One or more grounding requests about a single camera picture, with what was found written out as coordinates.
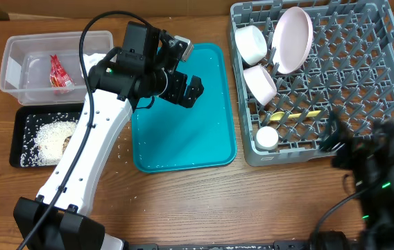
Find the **yellow plastic spoon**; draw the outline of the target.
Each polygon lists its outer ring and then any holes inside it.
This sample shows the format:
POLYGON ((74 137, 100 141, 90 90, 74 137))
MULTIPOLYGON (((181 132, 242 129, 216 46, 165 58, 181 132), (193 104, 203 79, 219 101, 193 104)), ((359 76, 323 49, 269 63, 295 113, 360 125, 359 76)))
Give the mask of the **yellow plastic spoon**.
MULTIPOLYGON (((306 117, 315 117, 317 115, 320 114, 320 110, 315 110, 315 111, 309 111, 306 115, 306 117)), ((274 112, 270 118, 269 121, 270 122, 276 122, 276 121, 280 121, 285 115, 285 112, 274 112)), ((288 116, 289 119, 296 119, 296 118, 300 118, 302 116, 302 113, 296 113, 296 114, 290 114, 288 116)))

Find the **large white plate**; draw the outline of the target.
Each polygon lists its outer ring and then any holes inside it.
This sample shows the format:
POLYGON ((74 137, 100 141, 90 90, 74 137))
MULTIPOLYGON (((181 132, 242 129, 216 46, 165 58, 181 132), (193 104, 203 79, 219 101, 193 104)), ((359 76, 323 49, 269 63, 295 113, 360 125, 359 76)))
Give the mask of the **large white plate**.
POLYGON ((314 38, 311 17, 300 7, 291 7, 280 17, 271 47, 275 50, 273 64, 278 72, 290 74, 306 61, 314 38))

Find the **white cup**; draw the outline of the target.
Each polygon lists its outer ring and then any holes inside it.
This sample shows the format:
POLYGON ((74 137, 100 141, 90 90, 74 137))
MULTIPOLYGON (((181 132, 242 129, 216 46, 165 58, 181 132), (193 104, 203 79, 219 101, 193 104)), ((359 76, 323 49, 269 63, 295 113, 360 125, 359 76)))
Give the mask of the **white cup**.
POLYGON ((278 146, 279 135, 274 128, 270 126, 264 126, 257 131, 254 139, 257 149, 263 151, 272 151, 278 146))

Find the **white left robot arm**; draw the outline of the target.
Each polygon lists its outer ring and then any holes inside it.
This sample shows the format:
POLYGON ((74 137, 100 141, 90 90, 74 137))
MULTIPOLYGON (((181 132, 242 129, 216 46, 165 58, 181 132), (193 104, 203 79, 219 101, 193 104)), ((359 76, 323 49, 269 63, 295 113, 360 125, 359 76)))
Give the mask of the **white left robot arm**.
POLYGON ((129 22, 120 47, 83 68, 87 94, 76 130, 53 173, 34 199, 20 198, 13 216, 21 249, 127 249, 91 217, 104 165, 143 98, 191 108, 203 93, 197 76, 177 71, 193 51, 190 40, 129 22))

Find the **clear plastic waste bin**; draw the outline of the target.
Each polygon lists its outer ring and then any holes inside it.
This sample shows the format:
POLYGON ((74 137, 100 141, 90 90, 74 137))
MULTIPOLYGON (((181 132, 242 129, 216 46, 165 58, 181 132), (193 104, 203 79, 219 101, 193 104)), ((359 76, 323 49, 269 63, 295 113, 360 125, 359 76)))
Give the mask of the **clear plastic waste bin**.
POLYGON ((0 90, 23 106, 82 102, 87 93, 78 45, 81 32, 16 35, 8 38, 0 71, 0 90), (51 56, 57 56, 73 81, 51 86, 51 56))

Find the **red snack wrapper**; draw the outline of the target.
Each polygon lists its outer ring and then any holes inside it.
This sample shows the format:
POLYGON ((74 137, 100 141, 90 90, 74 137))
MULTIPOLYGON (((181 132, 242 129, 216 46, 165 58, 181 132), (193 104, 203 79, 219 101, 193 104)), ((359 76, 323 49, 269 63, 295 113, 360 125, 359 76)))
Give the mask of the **red snack wrapper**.
POLYGON ((54 94, 66 94, 74 88, 74 82, 61 65, 57 55, 51 56, 51 72, 49 76, 54 94))

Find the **brown food scraps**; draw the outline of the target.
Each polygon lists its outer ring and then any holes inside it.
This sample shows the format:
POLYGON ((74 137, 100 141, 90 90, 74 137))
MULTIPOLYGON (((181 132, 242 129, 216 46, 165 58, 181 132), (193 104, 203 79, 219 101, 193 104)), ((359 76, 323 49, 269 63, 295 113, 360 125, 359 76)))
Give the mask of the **brown food scraps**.
POLYGON ((66 150, 66 148, 67 148, 67 146, 69 144, 70 139, 71 139, 71 136, 65 138, 65 140, 64 140, 64 142, 62 144, 62 153, 65 152, 65 150, 66 150))

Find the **small white bowl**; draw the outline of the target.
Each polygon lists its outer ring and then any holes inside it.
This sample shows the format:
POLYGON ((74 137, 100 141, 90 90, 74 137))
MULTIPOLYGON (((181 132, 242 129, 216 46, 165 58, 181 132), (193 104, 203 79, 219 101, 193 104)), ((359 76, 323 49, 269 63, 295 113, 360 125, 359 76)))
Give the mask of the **small white bowl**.
POLYGON ((256 26, 246 26, 234 32, 237 49, 246 64, 256 65, 268 52, 264 35, 256 26))

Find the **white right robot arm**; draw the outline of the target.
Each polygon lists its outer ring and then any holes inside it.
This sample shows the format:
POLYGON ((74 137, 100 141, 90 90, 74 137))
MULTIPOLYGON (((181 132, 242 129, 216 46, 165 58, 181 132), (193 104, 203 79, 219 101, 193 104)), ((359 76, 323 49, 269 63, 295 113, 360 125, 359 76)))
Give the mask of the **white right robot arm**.
POLYGON ((369 139, 354 137, 336 111, 329 114, 320 144, 322 152, 335 152, 332 166, 352 172, 355 192, 330 208, 309 238, 310 249, 394 249, 394 118, 377 120, 369 139), (365 228, 353 242, 339 231, 321 231, 325 220, 356 199, 365 228))

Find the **rice grains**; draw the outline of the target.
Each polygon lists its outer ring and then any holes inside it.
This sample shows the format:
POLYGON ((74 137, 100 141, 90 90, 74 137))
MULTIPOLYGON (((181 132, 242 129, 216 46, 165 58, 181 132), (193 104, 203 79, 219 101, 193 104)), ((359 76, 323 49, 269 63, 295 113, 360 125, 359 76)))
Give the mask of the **rice grains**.
POLYGON ((79 112, 52 112, 27 115, 23 143, 19 155, 20 167, 57 165, 63 155, 62 144, 72 136, 79 112))

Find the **grey dishwasher rack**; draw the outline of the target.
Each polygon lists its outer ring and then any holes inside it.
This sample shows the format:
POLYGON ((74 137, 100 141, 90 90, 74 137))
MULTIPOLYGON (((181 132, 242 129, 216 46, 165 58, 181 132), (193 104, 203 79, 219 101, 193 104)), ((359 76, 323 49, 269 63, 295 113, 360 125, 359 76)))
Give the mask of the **grey dishwasher rack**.
POLYGON ((239 121, 246 162, 254 167, 301 163, 319 158, 319 144, 331 110, 336 110, 358 138, 372 135, 372 124, 394 118, 394 16, 387 1, 248 1, 230 9, 230 29, 249 25, 271 42, 277 22, 291 7, 302 8, 314 26, 305 63, 290 74, 273 64, 269 48, 261 64, 273 78, 277 95, 261 105, 243 77, 245 64, 235 44, 231 59, 239 100, 239 121), (309 111, 320 110, 315 117, 309 111), (270 122, 273 113, 285 112, 270 122), (302 113, 289 119, 290 114, 302 113), (254 136, 274 128, 279 141, 272 151, 259 150, 254 136))

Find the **pink bowl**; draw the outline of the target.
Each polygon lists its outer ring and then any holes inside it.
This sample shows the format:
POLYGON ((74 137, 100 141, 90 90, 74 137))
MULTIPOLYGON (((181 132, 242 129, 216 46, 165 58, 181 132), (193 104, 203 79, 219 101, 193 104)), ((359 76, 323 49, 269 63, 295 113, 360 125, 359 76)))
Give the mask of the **pink bowl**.
POLYGON ((256 65, 243 71, 243 77, 256 100, 266 106, 277 94, 276 85, 265 67, 256 65))

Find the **white tissue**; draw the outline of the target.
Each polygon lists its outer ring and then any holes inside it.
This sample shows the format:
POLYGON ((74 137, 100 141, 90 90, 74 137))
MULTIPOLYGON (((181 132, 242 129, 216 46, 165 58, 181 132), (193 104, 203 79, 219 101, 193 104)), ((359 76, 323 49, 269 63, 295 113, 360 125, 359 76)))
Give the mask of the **white tissue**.
POLYGON ((100 60, 104 59, 105 53, 93 53, 91 55, 83 54, 84 66, 87 74, 89 74, 90 69, 95 66, 100 60))

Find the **black tray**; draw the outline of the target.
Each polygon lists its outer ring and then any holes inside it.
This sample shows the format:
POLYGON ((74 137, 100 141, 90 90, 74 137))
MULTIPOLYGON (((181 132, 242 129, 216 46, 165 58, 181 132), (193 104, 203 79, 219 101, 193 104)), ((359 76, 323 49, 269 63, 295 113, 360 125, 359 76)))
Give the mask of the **black tray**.
POLYGON ((41 114, 41 113, 69 113, 69 112, 81 112, 83 109, 82 103, 69 103, 69 104, 57 104, 57 105, 45 105, 45 106, 23 106, 15 115, 15 124, 12 135, 12 142, 10 148, 9 163, 11 166, 16 168, 31 168, 31 167, 20 167, 19 166, 19 155, 22 149, 22 135, 24 134, 25 119, 27 115, 41 114))

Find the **teal serving tray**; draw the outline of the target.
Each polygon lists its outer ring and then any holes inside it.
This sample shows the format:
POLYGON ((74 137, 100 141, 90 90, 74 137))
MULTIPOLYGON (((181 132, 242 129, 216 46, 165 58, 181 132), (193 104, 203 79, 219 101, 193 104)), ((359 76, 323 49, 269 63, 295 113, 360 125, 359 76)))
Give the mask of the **teal serving tray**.
POLYGON ((192 108, 157 98, 142 99, 131 119, 135 166, 146 173, 228 165, 237 143, 223 52, 212 43, 196 44, 178 71, 198 76, 203 94, 192 108))

